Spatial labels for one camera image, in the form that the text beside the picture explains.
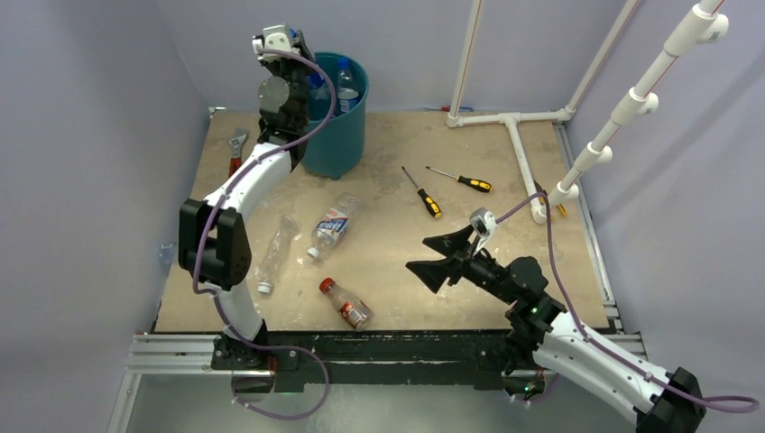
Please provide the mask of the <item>Pepsi bottle blue cap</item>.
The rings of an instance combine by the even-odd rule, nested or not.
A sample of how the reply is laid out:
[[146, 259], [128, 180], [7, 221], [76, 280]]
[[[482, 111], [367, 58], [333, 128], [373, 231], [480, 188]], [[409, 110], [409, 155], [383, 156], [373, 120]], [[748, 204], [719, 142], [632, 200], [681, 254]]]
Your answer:
[[339, 57], [336, 64], [338, 67], [336, 97], [339, 104], [339, 113], [346, 114], [356, 107], [360, 101], [361, 94], [351, 69], [350, 59]]

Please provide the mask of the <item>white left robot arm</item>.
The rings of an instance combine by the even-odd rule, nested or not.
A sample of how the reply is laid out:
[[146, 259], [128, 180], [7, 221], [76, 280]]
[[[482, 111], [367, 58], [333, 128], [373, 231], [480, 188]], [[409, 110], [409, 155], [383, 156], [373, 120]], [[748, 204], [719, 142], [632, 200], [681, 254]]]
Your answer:
[[180, 207], [178, 261], [197, 295], [209, 296], [224, 322], [222, 337], [237, 341], [234, 357], [256, 369], [268, 360], [267, 326], [246, 285], [252, 263], [245, 223], [258, 203], [301, 162], [311, 133], [307, 77], [320, 73], [300, 31], [266, 28], [253, 50], [271, 73], [261, 84], [261, 135], [244, 165], [201, 200]]

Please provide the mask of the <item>teal plastic bin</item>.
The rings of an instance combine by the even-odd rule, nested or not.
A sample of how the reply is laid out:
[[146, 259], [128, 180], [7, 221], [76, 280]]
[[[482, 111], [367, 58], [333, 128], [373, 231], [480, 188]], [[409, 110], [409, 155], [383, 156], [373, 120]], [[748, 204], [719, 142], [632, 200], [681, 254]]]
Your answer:
[[[317, 134], [309, 139], [301, 165], [306, 172], [332, 180], [339, 180], [350, 172], [364, 153], [366, 99], [370, 81], [364, 67], [353, 58], [333, 51], [317, 51], [318, 65], [331, 78], [337, 89], [338, 59], [348, 58], [355, 89], [360, 101], [348, 113], [340, 113], [339, 101], [335, 113]], [[306, 132], [315, 129], [326, 116], [329, 101], [309, 102], [310, 121]]]

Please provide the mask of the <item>red blue pen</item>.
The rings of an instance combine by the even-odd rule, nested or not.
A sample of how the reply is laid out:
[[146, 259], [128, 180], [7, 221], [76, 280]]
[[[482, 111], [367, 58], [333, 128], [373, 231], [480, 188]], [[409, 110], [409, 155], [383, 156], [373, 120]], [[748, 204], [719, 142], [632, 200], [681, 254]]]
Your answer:
[[[423, 107], [423, 109], [427, 111], [450, 112], [452, 107], [451, 106], [425, 106]], [[472, 113], [474, 112], [474, 109], [471, 106], [459, 106], [457, 108], [457, 112]]]

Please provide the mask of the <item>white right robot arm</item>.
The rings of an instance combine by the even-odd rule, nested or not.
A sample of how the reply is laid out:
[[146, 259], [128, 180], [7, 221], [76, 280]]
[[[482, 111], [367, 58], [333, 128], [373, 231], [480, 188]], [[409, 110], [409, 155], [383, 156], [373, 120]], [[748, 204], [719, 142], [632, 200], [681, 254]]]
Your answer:
[[678, 367], [670, 372], [643, 360], [576, 321], [547, 294], [548, 280], [532, 256], [499, 264], [477, 249], [467, 226], [423, 243], [442, 254], [406, 267], [432, 292], [462, 279], [510, 305], [511, 331], [497, 358], [506, 373], [536, 365], [559, 373], [619, 411], [638, 432], [695, 432], [706, 410], [697, 378]]

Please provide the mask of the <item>short yellow black screwdriver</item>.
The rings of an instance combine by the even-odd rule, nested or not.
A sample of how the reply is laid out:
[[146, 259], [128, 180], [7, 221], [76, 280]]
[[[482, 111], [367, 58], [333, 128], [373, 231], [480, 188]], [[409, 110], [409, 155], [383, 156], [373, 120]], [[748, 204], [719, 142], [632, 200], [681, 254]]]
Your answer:
[[429, 193], [420, 186], [420, 184], [410, 175], [410, 173], [407, 171], [407, 169], [402, 166], [401, 169], [407, 176], [407, 178], [410, 180], [412, 185], [414, 186], [417, 194], [419, 195], [423, 205], [429, 212], [429, 214], [436, 219], [439, 219], [442, 217], [442, 211], [438, 203], [435, 201], [433, 197], [429, 195]]

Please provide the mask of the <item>red handled adjustable wrench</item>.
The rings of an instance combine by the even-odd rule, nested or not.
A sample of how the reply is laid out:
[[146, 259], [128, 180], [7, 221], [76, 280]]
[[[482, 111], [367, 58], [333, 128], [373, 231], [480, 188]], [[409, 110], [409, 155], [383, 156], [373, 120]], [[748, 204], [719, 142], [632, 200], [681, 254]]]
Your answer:
[[249, 131], [244, 128], [237, 128], [234, 136], [227, 140], [231, 149], [231, 158], [228, 167], [228, 177], [231, 178], [243, 165], [243, 148], [249, 136]]

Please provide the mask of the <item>black metal base frame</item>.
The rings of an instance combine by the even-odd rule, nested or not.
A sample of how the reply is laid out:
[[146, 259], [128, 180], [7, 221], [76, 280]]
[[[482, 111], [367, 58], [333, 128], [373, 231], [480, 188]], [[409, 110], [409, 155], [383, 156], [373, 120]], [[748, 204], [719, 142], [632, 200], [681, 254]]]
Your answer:
[[535, 371], [520, 361], [506, 373], [506, 329], [419, 331], [272, 331], [264, 354], [219, 334], [148, 334], [134, 337], [129, 373], [219, 375], [269, 381], [276, 392], [307, 384], [465, 385], [500, 390]]

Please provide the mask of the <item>clear bottle white cap left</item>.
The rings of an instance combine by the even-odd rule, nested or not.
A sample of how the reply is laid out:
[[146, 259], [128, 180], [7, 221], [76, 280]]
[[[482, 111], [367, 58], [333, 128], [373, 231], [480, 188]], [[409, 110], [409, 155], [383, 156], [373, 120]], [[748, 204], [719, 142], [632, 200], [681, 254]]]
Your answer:
[[256, 287], [258, 293], [272, 294], [280, 279], [281, 270], [289, 258], [291, 243], [299, 232], [297, 223], [291, 216], [284, 215], [280, 218], [277, 230], [258, 266]]

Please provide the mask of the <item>long yellow black screwdriver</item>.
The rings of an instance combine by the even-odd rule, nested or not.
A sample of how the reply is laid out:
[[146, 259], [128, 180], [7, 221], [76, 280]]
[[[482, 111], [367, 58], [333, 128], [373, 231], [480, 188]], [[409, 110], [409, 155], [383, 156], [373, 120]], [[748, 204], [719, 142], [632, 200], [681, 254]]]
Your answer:
[[493, 185], [485, 180], [480, 180], [477, 178], [469, 178], [463, 175], [456, 175], [452, 173], [448, 173], [430, 166], [426, 166], [427, 170], [434, 171], [440, 175], [449, 177], [450, 179], [455, 180], [456, 182], [467, 186], [470, 189], [476, 190], [478, 192], [482, 193], [491, 193], [493, 191]]

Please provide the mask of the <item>red cap small bottle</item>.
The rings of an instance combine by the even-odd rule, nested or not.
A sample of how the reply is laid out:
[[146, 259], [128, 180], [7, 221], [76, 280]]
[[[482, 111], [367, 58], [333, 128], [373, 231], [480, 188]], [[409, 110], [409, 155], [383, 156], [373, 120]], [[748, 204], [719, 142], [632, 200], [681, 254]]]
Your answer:
[[329, 299], [337, 314], [354, 330], [363, 329], [373, 318], [372, 310], [352, 291], [332, 278], [325, 278], [319, 290]]

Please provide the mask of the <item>clear bottle red white label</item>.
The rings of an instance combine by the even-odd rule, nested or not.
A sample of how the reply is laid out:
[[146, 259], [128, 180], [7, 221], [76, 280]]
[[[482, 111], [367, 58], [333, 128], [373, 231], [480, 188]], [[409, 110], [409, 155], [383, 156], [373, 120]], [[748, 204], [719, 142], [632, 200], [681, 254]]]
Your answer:
[[363, 201], [354, 195], [346, 193], [339, 196], [314, 226], [308, 256], [314, 261], [321, 261], [331, 253], [358, 218], [363, 206]]

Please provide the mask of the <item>clear bottle at left edge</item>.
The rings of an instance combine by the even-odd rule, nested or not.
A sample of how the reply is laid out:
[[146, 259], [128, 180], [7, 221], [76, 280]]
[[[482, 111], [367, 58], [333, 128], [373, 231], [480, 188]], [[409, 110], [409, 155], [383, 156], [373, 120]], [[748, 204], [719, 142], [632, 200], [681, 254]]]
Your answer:
[[158, 250], [158, 261], [162, 269], [169, 270], [177, 260], [177, 243], [168, 242], [161, 244]]

